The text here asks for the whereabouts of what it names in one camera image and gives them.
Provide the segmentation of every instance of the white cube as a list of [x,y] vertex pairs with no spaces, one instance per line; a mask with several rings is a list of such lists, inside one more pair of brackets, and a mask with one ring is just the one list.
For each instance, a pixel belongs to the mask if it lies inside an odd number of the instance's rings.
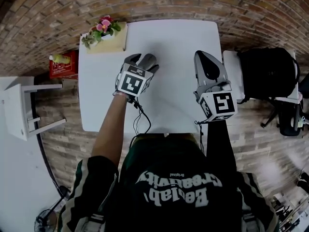
[[149,86],[153,75],[151,72],[125,63],[121,72],[118,90],[138,97]]
[[208,121],[225,120],[237,113],[232,91],[203,93],[198,101]]

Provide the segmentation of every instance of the yellow bottle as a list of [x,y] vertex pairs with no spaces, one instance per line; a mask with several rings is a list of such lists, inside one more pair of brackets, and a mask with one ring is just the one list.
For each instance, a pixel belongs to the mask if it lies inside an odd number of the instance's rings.
[[69,64],[71,62],[71,58],[68,56],[63,56],[60,54],[50,55],[49,59],[55,63],[63,63]]

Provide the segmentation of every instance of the brick wall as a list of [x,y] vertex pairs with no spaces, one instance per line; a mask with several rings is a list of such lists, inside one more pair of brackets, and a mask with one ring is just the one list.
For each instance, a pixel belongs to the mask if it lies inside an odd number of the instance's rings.
[[309,0],[16,0],[0,23],[0,75],[47,71],[49,54],[78,48],[80,33],[106,14],[215,21],[222,50],[293,48],[309,72]]

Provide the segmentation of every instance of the red box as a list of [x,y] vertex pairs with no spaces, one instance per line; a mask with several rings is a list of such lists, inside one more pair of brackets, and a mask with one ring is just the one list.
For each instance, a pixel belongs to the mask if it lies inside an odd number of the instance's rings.
[[71,62],[63,64],[49,60],[49,78],[78,79],[78,51],[70,51],[62,55],[70,57]]

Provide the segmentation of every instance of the office chair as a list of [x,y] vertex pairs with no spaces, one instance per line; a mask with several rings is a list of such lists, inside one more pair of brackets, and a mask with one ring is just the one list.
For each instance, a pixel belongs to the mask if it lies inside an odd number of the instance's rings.
[[[299,83],[298,91],[303,94],[303,98],[309,98],[309,74]],[[265,128],[277,115],[279,116],[278,127],[283,136],[297,136],[300,133],[302,128],[298,127],[299,118],[304,117],[304,124],[308,124],[306,120],[309,120],[309,114],[303,112],[303,101],[301,101],[300,104],[274,100],[269,100],[269,102],[275,107],[275,111],[265,124],[261,123],[263,128]]]

